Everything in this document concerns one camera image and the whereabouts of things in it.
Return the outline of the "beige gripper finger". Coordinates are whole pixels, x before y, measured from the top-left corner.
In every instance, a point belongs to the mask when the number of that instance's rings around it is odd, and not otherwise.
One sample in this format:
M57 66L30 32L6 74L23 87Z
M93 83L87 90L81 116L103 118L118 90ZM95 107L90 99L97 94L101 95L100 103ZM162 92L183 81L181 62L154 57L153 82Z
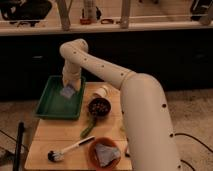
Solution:
M81 79L75 81L73 87L74 87L74 89L76 91L80 91L80 89L81 89Z

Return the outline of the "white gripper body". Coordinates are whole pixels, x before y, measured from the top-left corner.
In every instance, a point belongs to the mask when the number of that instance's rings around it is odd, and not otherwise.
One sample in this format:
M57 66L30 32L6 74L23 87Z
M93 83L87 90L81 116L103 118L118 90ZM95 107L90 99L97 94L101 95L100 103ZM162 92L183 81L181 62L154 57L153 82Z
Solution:
M77 83L81 78L81 67L66 60L62 70L62 76L65 84Z

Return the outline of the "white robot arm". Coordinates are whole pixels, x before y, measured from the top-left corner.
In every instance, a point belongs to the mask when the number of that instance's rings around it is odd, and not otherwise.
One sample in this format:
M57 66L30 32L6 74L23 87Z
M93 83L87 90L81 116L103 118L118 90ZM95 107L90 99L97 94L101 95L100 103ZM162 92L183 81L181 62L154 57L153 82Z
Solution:
M83 39L60 46L63 82L74 84L86 69L120 91L133 171L182 171L164 90L149 74L94 57Z

